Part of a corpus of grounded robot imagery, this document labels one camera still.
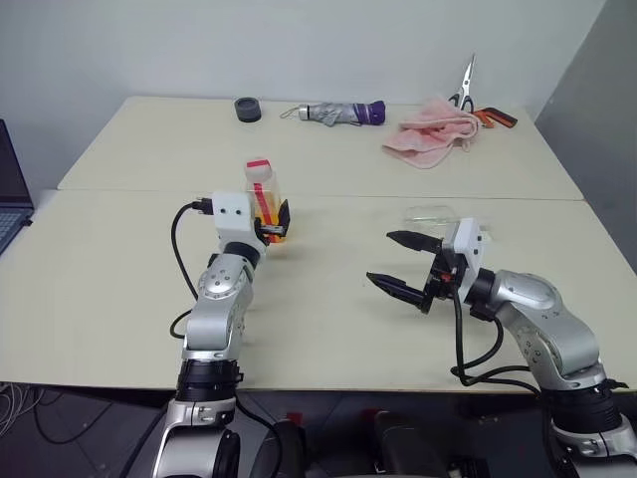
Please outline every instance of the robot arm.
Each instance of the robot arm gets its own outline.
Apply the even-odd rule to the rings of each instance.
[[[226,425],[234,418],[235,391],[243,378],[237,359],[244,315],[252,302],[255,268],[266,253],[264,233],[285,236],[290,214],[286,201],[283,225],[262,227],[247,194],[226,192],[212,195],[212,211],[222,252],[213,255],[199,279],[153,478],[236,478],[238,473],[240,440]]]
[[[629,476],[637,474],[637,438],[611,392],[625,384],[606,377],[593,332],[568,311],[551,283],[531,274],[480,268],[484,242],[474,219],[451,224],[444,239],[409,231],[388,236],[436,256],[424,290],[368,273],[376,286],[424,313],[433,299],[458,294],[472,316],[500,321],[518,343],[552,417],[552,432],[580,476],[624,476],[620,473],[626,466],[632,466]],[[615,456],[630,457],[633,463],[622,461],[615,468],[609,461],[603,474],[587,474],[589,459]]]

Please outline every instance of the plastic bottle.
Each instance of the plastic bottle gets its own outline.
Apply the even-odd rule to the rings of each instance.
[[[279,208],[281,195],[277,175],[270,162],[263,157],[256,157],[246,162],[246,191],[251,193],[255,203],[255,216],[263,224],[279,225]],[[271,243],[283,242],[284,237],[267,235]]]

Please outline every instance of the white table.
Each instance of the white table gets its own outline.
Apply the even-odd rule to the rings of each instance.
[[[173,214],[197,193],[59,191],[0,258],[3,380],[171,388],[180,341],[173,318],[191,306],[170,248]],[[474,215],[493,238],[485,265],[549,278],[597,334],[608,372],[631,384],[637,278],[581,201],[290,196],[288,242],[257,270],[240,365],[244,387],[459,390],[453,314],[429,316],[365,279],[385,272],[422,285],[433,257],[384,237],[405,208],[446,205]],[[183,218],[180,249],[196,277],[216,234]],[[467,357],[493,326],[467,318]],[[522,363],[507,337],[493,365]],[[483,384],[473,390],[493,389]]]
[[[287,194],[582,199],[524,111],[513,129],[483,129],[419,170],[381,149],[414,106],[388,106],[384,126],[327,127],[280,119],[296,105],[262,102],[263,118],[236,119],[229,100],[133,97],[80,157],[61,189],[213,191],[243,188],[243,163],[269,158]]]

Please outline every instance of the cable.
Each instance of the cable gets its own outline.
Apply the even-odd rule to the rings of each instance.
[[[177,214],[175,214],[174,219],[172,220],[172,225],[170,226],[170,243],[172,244],[172,252],[175,254],[175,259],[177,260],[177,265],[179,266],[179,270],[181,271],[181,275],[183,276],[183,280],[186,281],[186,285],[188,289],[190,289],[190,293],[195,300],[198,298],[197,290],[195,286],[192,285],[192,281],[190,281],[190,277],[188,277],[188,272],[186,271],[186,266],[183,265],[183,261],[181,260],[181,254],[179,254],[179,248],[177,247],[177,226],[179,225],[179,219],[184,212],[188,209],[195,209],[198,203],[189,202],[188,204],[184,204],[179,208]]]
[[[45,394],[45,393],[46,393],[46,391],[45,391],[45,390],[43,390],[43,392],[42,392],[42,396],[43,396],[43,397],[44,397],[44,394]],[[55,398],[53,398],[52,400],[49,400],[49,401],[46,401],[46,402],[45,402],[45,401],[40,400],[40,406],[50,406],[50,405],[53,405],[56,401],[58,401],[60,398],[62,398],[62,395],[64,395],[64,394],[63,394],[63,393],[61,393],[61,392],[58,392],[58,396],[56,396],[56,397],[55,397]]]
[[[453,291],[453,300],[454,300],[454,312],[456,315],[456,366],[452,367],[451,373],[460,379],[460,383],[464,386],[472,386],[476,383],[497,383],[497,384],[505,384],[505,385],[513,385],[519,386],[521,388],[525,388],[526,390],[532,392],[535,396],[540,397],[539,390],[534,386],[520,380],[513,380],[510,378],[491,378],[494,375],[505,373],[507,371],[530,371],[530,369],[525,365],[509,365],[509,366],[500,366],[498,368],[494,368],[493,370],[489,370],[478,376],[470,376],[466,375],[465,368],[470,368],[475,366],[476,364],[480,364],[484,361],[484,357],[492,357],[502,345],[502,341],[500,340],[500,330],[502,324],[498,326],[499,321],[496,319],[496,327],[498,327],[498,339],[491,349],[475,360],[470,361],[469,363],[465,363],[464,359],[464,345],[463,345],[463,334],[462,334],[462,305],[460,303],[460,297],[458,296],[458,287],[454,288]]]
[[[154,416],[150,424],[146,427],[144,432],[141,434],[141,436],[137,440],[137,443],[135,443],[135,447],[130,452],[130,455],[128,455],[128,459],[126,460],[126,462],[123,465],[123,468],[121,468],[121,471],[119,472],[119,478],[126,478],[128,476],[128,473],[130,473],[130,470],[132,469],[132,465],[134,465],[135,460],[137,459],[137,456],[139,456],[139,453],[141,452],[143,445],[146,443],[146,441],[148,440],[148,437],[157,426],[157,423],[159,423],[159,420],[161,420],[161,417],[166,414],[166,410],[168,409],[168,403],[169,402],[166,402],[166,404],[161,407],[159,412]]]
[[[22,409],[24,407],[25,402],[27,401],[27,396],[31,387],[25,387],[23,391],[20,388],[20,385],[15,383],[9,384],[9,389],[11,391],[11,397],[9,398],[9,409],[8,409],[8,417],[7,413],[2,417],[2,421],[0,425],[2,425],[2,430],[0,430],[0,437],[4,436],[7,431],[13,426],[16,419],[22,414]]]
[[[176,339],[184,339],[185,336],[183,334],[177,334],[175,332],[175,328],[179,325],[179,323],[181,322],[181,320],[186,317],[188,314],[190,314],[192,312],[192,309],[187,310],[186,312],[184,312],[183,314],[180,314],[179,316],[177,316],[177,318],[172,321],[172,324],[170,324],[170,335],[172,337],[175,337]]]
[[[37,406],[33,409],[33,418],[36,422],[36,428],[38,429],[38,432],[40,433],[40,435],[42,435],[42,438],[44,438],[45,441],[47,441],[48,443],[51,443],[52,445],[66,445],[67,443],[76,441],[78,438],[80,438],[85,433],[87,433],[93,427],[93,425],[95,425],[98,422],[98,420],[102,418],[104,414],[108,411],[108,409],[111,407],[112,407],[112,403],[109,403],[107,406],[104,407],[104,409],[100,413],[98,413],[98,416],[96,416],[95,419],[91,423],[89,423],[80,433],[72,437],[66,438],[64,440],[57,440],[55,438],[51,438],[44,431],[44,429],[42,428],[42,424],[40,423],[40,417],[38,416]]]
[[[251,420],[261,423],[263,426],[268,428],[268,430],[270,430],[270,432],[275,437],[275,440],[277,440],[277,446],[279,448],[279,452],[277,454],[277,463],[275,464],[275,468],[272,470],[272,473],[270,474],[270,478],[277,478],[277,475],[279,475],[279,469],[281,468],[281,463],[283,462],[283,442],[281,441],[281,435],[279,435],[279,432],[273,425],[268,423],[259,415],[256,415],[252,411],[248,410],[245,406],[243,406],[243,403],[239,401],[239,395],[235,394],[235,399],[237,400],[237,408],[239,408],[239,410],[244,415],[246,415]]]
[[[7,404],[7,411],[4,412],[4,415],[2,415],[2,418],[0,418],[0,421],[4,421],[4,419],[7,417],[7,415],[9,414],[9,410],[11,409],[11,398],[9,398],[8,395],[5,394],[1,394],[0,398],[6,398],[7,401],[9,402]]]
[[[38,396],[37,398],[36,398],[36,393],[38,393],[38,390],[36,388],[33,388],[33,403],[31,403],[27,408],[25,408],[20,413],[18,413],[18,416],[22,416],[28,411],[31,411],[40,403],[40,401],[42,400],[42,397],[44,396],[45,391],[40,390],[40,396]]]

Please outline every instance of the laptop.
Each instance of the laptop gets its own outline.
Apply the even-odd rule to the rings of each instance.
[[[33,210],[7,125],[0,119],[0,254],[20,229],[31,225]]]

